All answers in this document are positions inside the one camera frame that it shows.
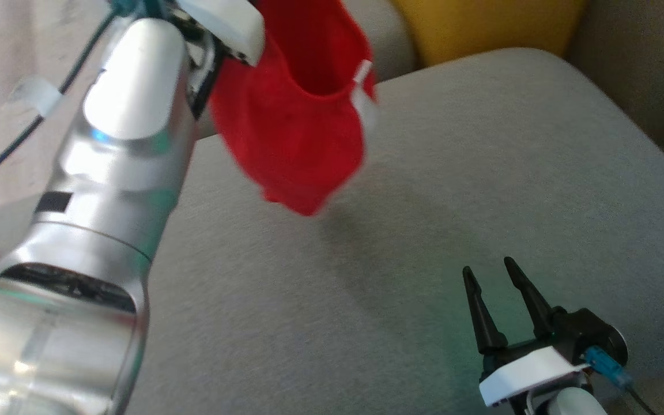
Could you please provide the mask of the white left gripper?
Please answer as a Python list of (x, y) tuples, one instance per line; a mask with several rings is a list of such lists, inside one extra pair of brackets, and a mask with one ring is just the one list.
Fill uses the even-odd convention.
[(250, 0), (176, 0), (179, 7), (208, 29), (248, 65), (265, 49), (265, 21)]

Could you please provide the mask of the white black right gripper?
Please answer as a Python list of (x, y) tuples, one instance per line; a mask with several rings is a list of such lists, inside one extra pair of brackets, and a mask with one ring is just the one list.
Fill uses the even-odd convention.
[[(504, 258), (512, 284), (519, 290), (533, 324), (536, 339), (546, 341), (554, 335), (556, 308), (545, 300), (514, 258)], [(482, 289), (472, 269), (463, 268), (463, 281), (483, 371), (478, 384), (488, 408), (503, 404), (512, 408), (588, 408), (591, 393), (585, 389), (587, 363), (583, 357), (573, 364), (554, 346), (527, 342), (508, 347), (503, 333), (482, 298)]]

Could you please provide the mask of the red shorts with white tag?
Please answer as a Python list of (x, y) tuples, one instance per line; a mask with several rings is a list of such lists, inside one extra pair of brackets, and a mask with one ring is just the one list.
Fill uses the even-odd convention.
[(316, 214), (364, 160), (376, 123), (374, 56), (342, 0), (256, 0), (265, 49), (224, 62), (213, 123), (269, 202)]

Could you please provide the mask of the large grey sofa seat cushion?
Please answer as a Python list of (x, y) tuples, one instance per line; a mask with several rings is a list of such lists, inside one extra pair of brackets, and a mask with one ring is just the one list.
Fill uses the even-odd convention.
[(512, 344), (511, 256), (566, 316), (664, 375), (664, 152), (561, 58), (503, 49), (378, 86), (364, 166), (315, 216), (261, 199), (219, 137), (0, 210), (0, 415), (482, 415), (470, 266)]

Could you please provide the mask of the small grey sofa cushion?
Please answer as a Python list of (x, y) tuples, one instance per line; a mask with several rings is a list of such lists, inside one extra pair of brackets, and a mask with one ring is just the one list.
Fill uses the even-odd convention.
[(265, 21), (258, 66), (224, 58), (210, 104), (237, 103), (240, 92), (271, 94), (272, 103), (318, 103), (348, 89), (362, 61), (372, 82), (416, 68), (416, 50), (393, 0), (252, 0)]

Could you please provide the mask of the yellow sofa cushion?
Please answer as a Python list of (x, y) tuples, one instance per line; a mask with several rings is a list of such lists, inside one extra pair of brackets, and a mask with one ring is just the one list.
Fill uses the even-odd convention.
[(564, 56), (588, 0), (390, 0), (422, 66), (530, 48)]

